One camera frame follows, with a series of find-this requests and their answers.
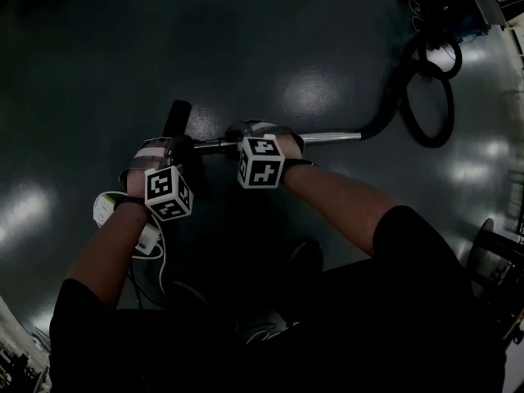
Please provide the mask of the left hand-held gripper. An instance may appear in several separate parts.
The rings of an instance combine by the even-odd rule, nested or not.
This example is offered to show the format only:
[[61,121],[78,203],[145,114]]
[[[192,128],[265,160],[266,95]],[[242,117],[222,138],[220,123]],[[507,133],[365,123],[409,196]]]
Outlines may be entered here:
[[187,135],[145,141],[119,176],[126,192],[128,170],[142,169],[145,173],[145,196],[143,199],[133,198],[126,193],[126,199],[145,205],[150,214],[161,222],[189,216],[192,213],[193,193],[183,173],[196,157],[194,140]]

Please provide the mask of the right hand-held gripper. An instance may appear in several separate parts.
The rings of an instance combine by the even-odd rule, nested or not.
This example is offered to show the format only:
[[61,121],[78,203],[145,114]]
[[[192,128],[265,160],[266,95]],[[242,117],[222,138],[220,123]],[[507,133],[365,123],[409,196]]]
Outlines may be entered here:
[[289,127],[246,120],[230,125],[224,137],[240,138],[237,180],[245,189],[277,188],[285,156],[277,136],[291,134],[302,149],[302,138]]

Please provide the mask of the person's right hand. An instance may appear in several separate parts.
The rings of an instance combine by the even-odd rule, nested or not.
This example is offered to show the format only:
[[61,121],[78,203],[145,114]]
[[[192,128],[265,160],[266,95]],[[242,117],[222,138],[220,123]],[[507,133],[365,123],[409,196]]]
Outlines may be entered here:
[[282,149],[283,155],[287,159],[302,160],[303,154],[299,144],[291,134],[278,136],[278,144]]

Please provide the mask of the person's left hand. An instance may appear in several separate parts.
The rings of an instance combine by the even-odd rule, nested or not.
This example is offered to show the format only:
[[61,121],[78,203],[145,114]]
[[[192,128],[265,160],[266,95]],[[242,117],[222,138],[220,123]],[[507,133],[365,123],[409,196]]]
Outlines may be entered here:
[[145,196],[145,173],[142,169],[129,169],[125,179],[128,197],[143,199]]

